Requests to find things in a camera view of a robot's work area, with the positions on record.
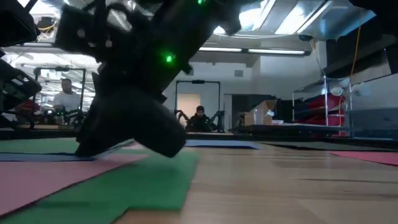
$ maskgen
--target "dark hoodie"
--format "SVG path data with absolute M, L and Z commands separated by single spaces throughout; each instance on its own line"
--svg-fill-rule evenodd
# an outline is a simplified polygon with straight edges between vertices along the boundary
M 210 118 L 205 114 L 199 117 L 197 114 L 191 117 L 187 122 L 185 130 L 187 132 L 211 132 L 214 130 L 214 124 L 210 122 Z

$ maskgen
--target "white shirt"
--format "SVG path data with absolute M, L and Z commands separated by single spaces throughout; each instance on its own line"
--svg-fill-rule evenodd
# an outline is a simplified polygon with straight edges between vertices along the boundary
M 67 94 L 62 91 L 54 96 L 53 104 L 64 106 L 66 111 L 77 110 L 80 106 L 80 95 L 75 92 Z

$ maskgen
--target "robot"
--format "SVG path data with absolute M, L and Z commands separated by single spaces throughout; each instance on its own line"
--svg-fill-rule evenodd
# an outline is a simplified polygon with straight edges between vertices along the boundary
M 105 0 L 83 10 L 62 10 L 55 46 L 91 55 L 103 64 L 95 81 L 96 96 L 76 138 L 77 156 L 95 156 L 131 138 L 161 155 L 175 156 L 186 134 L 162 105 L 162 92 L 180 71 L 190 72 L 188 61 L 216 27 L 228 35 L 241 29 L 239 9 L 250 1 L 140 2 L 161 5 L 151 20 L 122 4 L 107 6 Z M 106 22 L 111 9 L 125 13 L 130 31 Z

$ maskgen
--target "red object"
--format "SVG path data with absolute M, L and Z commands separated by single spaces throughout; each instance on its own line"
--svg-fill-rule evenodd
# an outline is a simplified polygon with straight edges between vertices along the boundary
M 328 93 L 328 110 L 333 110 L 340 103 L 343 103 L 346 100 L 345 96 L 335 96 L 331 93 Z M 308 107 L 313 110 L 317 110 L 319 108 L 325 109 L 325 95 L 319 95 L 314 97 L 309 103 Z
M 33 100 L 26 100 L 25 102 L 21 103 L 19 106 L 20 110 L 27 110 L 27 111 L 38 111 L 40 110 L 40 106 L 33 102 Z
M 398 153 L 396 152 L 331 152 L 333 155 L 360 159 L 369 162 L 398 166 Z
M 0 216 L 145 157 L 111 154 L 90 162 L 0 162 Z
M 339 116 L 328 116 L 328 124 L 329 126 L 342 126 L 344 124 L 344 117 Z M 318 114 L 312 116 L 309 119 L 303 119 L 297 121 L 296 123 L 300 124 L 317 124 L 317 125 L 326 125 L 326 118 L 324 114 Z

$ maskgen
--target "yoga mat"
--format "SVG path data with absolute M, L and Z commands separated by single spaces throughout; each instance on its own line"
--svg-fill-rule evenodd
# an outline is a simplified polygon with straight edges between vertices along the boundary
M 396 152 L 331 152 L 333 155 L 398 166 Z
M 144 157 L 115 154 L 92 162 L 0 162 L 0 216 Z
M 336 144 L 328 142 L 275 142 L 261 141 L 261 144 L 270 146 L 286 147 L 298 150 L 327 150 L 327 151 L 394 151 L 383 147 L 352 146 L 349 144 Z
M 123 150 L 149 157 L 109 171 L 38 201 L 0 220 L 1 224 L 109 224 L 128 209 L 180 210 L 196 168 L 197 154 L 168 159 L 147 150 Z
M 130 145 L 134 140 L 121 142 L 111 149 Z M 65 139 L 21 139 L 0 141 L 0 152 L 13 153 L 73 153 L 79 144 L 73 138 Z
M 95 157 L 77 157 L 73 153 L 0 153 L 0 162 L 71 162 L 93 161 Z
M 250 141 L 190 139 L 185 144 L 185 147 L 223 147 L 223 148 L 238 148 L 238 149 L 261 149 L 261 144 Z

